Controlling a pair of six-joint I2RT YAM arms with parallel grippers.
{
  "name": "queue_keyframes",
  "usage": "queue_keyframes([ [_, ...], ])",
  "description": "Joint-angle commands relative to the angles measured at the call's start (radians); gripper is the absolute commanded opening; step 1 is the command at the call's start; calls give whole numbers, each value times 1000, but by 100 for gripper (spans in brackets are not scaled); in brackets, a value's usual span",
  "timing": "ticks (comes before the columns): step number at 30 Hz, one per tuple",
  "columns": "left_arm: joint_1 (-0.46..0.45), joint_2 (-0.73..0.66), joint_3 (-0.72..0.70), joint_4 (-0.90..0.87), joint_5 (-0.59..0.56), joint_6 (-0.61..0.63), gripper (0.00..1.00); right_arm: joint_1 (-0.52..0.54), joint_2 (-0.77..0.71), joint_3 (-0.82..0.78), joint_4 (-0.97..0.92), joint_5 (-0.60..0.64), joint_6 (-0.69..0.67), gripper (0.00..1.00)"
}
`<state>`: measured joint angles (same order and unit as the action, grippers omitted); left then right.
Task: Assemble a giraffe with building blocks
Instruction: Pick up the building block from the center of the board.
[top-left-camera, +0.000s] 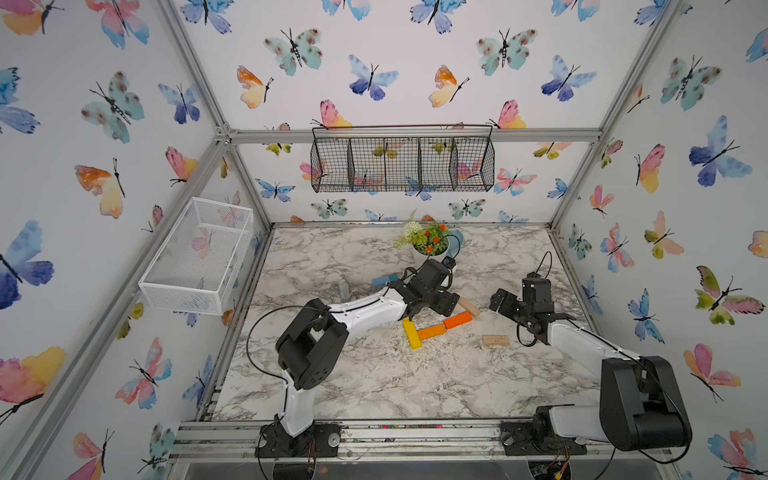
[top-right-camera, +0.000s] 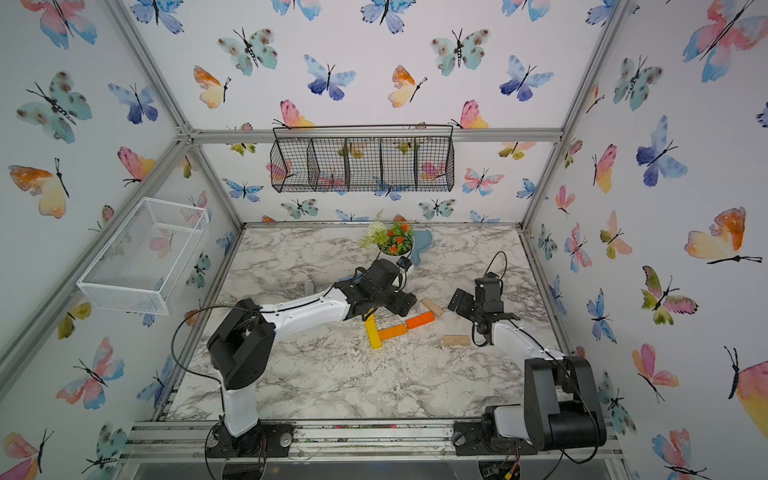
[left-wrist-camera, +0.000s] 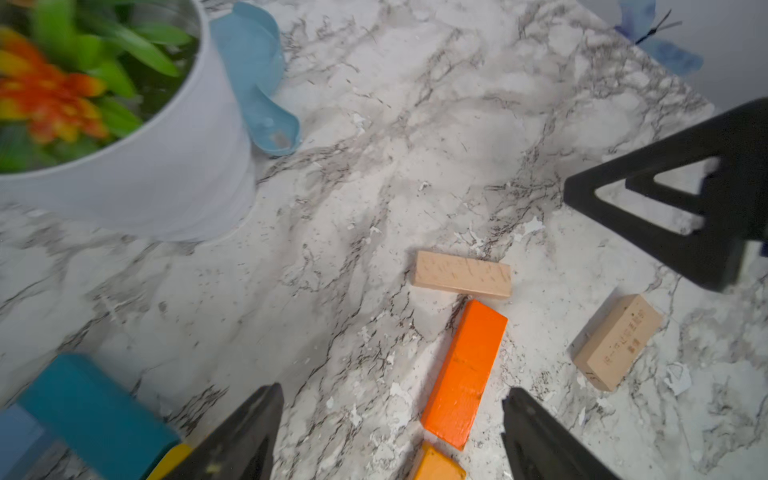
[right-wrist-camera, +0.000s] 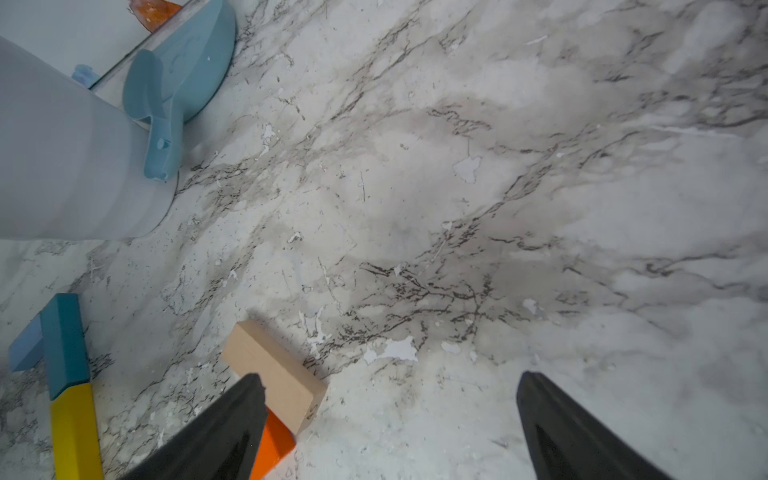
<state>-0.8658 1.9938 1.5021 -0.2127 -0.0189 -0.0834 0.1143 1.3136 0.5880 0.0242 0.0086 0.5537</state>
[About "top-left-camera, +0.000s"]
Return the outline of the amber orange block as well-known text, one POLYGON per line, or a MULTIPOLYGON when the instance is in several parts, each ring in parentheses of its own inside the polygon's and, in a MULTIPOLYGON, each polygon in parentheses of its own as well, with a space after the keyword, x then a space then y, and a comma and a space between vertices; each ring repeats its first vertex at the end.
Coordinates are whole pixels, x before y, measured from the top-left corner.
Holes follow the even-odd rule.
POLYGON ((444 324, 434 325, 428 328, 420 329, 417 331, 418 339, 420 341, 425 341, 428 339, 432 339, 441 335, 444 335, 447 332, 447 328, 444 324))

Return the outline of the yellow block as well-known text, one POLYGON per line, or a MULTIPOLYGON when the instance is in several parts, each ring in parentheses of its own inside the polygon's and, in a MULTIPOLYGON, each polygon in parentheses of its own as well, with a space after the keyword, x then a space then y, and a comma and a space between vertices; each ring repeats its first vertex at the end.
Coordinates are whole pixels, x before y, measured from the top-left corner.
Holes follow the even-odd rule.
POLYGON ((402 325, 405 330, 406 337, 411 349, 412 350, 420 349, 422 347, 422 342, 418 335, 418 330, 416 329, 415 324, 409 318, 405 318, 402 321, 402 325))

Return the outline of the natural wood printed block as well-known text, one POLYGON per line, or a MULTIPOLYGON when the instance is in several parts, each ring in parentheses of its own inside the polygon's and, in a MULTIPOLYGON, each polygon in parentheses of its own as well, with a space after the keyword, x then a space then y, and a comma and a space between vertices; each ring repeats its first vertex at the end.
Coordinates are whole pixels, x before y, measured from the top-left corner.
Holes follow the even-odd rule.
POLYGON ((482 343, 486 347, 506 347, 510 345, 510 340, 506 335, 483 335, 482 343))

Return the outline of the red orange block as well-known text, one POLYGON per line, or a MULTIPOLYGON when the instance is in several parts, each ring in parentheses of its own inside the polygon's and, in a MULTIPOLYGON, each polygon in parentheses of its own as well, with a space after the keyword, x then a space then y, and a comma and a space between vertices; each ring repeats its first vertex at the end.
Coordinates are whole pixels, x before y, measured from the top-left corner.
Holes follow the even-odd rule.
POLYGON ((458 315, 447 318, 443 321, 443 325, 447 330, 457 328, 465 325, 473 320, 473 315, 470 312, 464 311, 458 315))

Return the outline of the light blue block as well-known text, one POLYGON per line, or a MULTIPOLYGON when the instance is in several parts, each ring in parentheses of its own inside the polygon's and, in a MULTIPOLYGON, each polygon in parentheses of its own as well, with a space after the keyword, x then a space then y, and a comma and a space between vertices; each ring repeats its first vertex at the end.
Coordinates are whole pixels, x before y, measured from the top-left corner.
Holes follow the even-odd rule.
POLYGON ((372 280, 372 286, 374 289, 381 289, 386 287, 389 283, 397 281, 399 279, 398 274, 389 274, 381 276, 372 280))

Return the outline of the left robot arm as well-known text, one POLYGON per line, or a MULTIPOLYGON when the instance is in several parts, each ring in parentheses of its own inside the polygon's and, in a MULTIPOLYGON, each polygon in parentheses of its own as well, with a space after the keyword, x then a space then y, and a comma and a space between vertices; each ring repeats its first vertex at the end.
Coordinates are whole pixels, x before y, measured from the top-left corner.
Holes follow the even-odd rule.
POLYGON ((450 317, 459 295, 450 291, 454 258, 427 258, 367 297, 339 304, 313 299, 276 342, 278 364, 287 382, 279 425, 296 438, 314 423, 314 388, 326 380, 347 342, 373 328, 412 319, 424 309, 450 317))

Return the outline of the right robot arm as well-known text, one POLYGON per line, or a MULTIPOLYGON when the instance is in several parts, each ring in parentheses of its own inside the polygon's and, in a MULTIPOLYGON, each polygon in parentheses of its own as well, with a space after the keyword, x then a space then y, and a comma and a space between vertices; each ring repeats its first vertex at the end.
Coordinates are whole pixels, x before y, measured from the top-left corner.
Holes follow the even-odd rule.
POLYGON ((520 297, 500 288, 489 309, 558 349, 599 380, 595 405, 543 406, 534 416, 538 441, 591 440, 619 451, 687 448, 693 431, 671 364, 641 356, 555 310, 551 282, 528 276, 520 297))

